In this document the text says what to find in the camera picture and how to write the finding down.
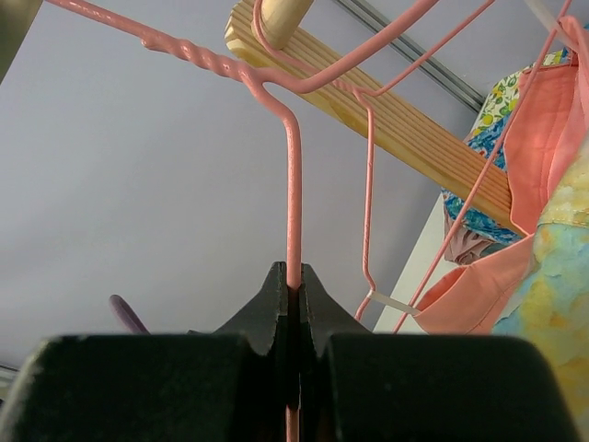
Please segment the yellow lemon print skirt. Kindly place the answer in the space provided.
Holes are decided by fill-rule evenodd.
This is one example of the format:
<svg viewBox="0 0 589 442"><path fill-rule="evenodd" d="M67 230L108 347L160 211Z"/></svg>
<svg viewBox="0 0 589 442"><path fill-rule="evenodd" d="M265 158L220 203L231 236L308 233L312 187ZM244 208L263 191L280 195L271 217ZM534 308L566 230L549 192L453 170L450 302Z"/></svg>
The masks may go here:
<svg viewBox="0 0 589 442"><path fill-rule="evenodd" d="M484 102L465 144L491 152L506 139L508 150L540 148L552 152L570 144L574 150L587 130L575 88L581 82L579 56L571 50L547 55L534 76L529 65L500 80Z"/></svg>

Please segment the dusty pink skirt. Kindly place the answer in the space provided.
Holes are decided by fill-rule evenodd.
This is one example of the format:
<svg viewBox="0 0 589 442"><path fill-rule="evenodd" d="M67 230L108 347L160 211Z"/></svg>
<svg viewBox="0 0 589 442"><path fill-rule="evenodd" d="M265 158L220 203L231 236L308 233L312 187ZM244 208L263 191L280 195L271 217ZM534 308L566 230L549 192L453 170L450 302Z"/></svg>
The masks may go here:
<svg viewBox="0 0 589 442"><path fill-rule="evenodd" d="M457 265L468 265L504 248L505 244L460 227L445 249L444 258Z"/></svg>

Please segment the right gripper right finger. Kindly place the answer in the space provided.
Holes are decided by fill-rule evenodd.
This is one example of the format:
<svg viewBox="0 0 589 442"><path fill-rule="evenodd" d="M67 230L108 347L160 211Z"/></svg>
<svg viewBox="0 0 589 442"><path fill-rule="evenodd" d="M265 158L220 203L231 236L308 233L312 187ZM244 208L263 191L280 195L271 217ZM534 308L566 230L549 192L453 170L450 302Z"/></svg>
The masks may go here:
<svg viewBox="0 0 589 442"><path fill-rule="evenodd" d="M300 288L304 441L577 441L546 359L525 341L376 334L309 265Z"/></svg>

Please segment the coral pink skirt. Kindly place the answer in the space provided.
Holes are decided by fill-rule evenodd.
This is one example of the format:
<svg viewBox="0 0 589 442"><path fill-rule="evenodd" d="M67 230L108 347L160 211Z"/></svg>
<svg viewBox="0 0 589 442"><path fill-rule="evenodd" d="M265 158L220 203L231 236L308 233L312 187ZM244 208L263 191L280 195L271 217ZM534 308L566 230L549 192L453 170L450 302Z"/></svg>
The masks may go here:
<svg viewBox="0 0 589 442"><path fill-rule="evenodd" d="M537 221L588 129L588 31L572 16L560 25L575 46L572 60L524 72L519 86L528 93L503 143L510 219L525 235L425 293L414 319L429 334L490 332L528 271Z"/></svg>

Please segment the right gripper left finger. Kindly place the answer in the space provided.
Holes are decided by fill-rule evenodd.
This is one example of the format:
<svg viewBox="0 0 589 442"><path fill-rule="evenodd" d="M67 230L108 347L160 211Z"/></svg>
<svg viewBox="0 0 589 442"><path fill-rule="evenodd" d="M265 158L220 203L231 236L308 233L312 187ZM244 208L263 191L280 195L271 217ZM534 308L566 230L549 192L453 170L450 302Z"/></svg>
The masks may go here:
<svg viewBox="0 0 589 442"><path fill-rule="evenodd" d="M5 441L282 441L285 266L212 333L66 335L30 355Z"/></svg>

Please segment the pastel floral skirt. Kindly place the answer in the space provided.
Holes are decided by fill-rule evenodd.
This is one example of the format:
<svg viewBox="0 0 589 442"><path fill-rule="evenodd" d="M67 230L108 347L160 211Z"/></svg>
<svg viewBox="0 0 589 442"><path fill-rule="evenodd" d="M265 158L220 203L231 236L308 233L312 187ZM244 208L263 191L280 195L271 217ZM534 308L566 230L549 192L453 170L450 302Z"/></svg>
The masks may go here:
<svg viewBox="0 0 589 442"><path fill-rule="evenodd" d="M588 144L560 179L533 237L531 269L492 331L548 360L581 440L588 438Z"/></svg>

